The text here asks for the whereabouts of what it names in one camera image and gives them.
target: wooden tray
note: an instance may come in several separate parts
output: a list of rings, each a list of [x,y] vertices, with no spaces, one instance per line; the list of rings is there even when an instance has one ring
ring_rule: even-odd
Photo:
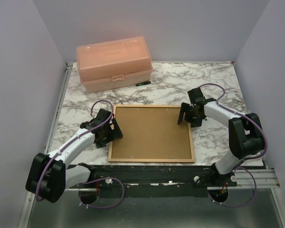
[[[110,143],[109,162],[195,162],[190,124],[177,125],[177,105],[114,106],[123,138]]]

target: marble surface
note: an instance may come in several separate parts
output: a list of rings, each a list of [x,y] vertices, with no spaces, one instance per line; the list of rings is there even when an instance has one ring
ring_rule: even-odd
[[[51,150],[62,145],[73,136],[82,122],[90,121],[92,104],[105,99],[114,104],[152,104],[180,105],[189,103],[187,91],[204,83],[217,83],[226,89],[226,95],[220,101],[222,104],[246,112],[246,106],[239,88],[238,80],[230,63],[159,63],[153,62],[154,71],[151,84],[138,87],[124,87],[96,93],[87,93],[80,84],[76,63],[73,66],[68,82],[65,99],[61,109],[58,126]],[[221,90],[214,86],[203,88],[207,97],[217,98]],[[106,104],[99,108],[109,108]],[[182,165],[211,165],[218,161],[228,151],[228,130],[213,119],[203,121],[200,128],[192,129],[192,137],[196,162]],[[72,164],[85,162],[87,164],[127,164],[127,165],[176,165],[177,163],[116,163],[108,162],[108,147],[97,149],[94,145],[83,151]],[[249,160],[244,165],[262,166],[260,159]]]

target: robotic arm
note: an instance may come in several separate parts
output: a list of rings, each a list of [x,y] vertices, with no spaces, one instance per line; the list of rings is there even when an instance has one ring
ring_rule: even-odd
[[[245,158],[264,149],[265,142],[261,132],[246,118],[227,111],[227,108],[218,105],[214,98],[206,99],[200,87],[190,90],[188,95],[191,104],[181,104],[178,124],[184,118],[191,123],[191,127],[200,127],[202,121],[209,117],[219,121],[229,130],[230,150],[212,165],[216,178],[230,174]],[[261,128],[260,120],[255,113],[245,116]]]
[[[106,146],[107,143],[123,137],[114,118],[111,119],[112,123],[108,121],[101,127],[87,132],[105,122],[110,115],[111,112],[100,109],[95,119],[82,123],[76,134],[62,146],[47,155],[37,154],[31,165],[25,186],[26,190],[36,193],[42,172],[54,157],[38,189],[38,196],[41,198],[54,203],[61,197],[65,189],[93,180],[95,172],[89,165],[81,163],[74,168],[67,168],[83,150],[92,144],[95,143],[97,148],[101,148]]]

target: pink plastic box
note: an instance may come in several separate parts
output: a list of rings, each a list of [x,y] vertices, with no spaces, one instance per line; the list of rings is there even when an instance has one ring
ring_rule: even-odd
[[[149,81],[153,71],[143,37],[79,46],[76,54],[80,82],[89,93]]]

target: gray floor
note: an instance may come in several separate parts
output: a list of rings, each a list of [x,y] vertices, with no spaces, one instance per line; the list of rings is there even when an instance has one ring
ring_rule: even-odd
[[[242,203],[252,190],[230,191],[226,203]],[[117,199],[98,199],[111,204]],[[34,203],[30,228],[281,228],[271,190],[258,190],[256,200],[243,208],[225,208],[208,198],[125,198],[107,210],[79,206],[77,191],[67,191],[52,204]]]

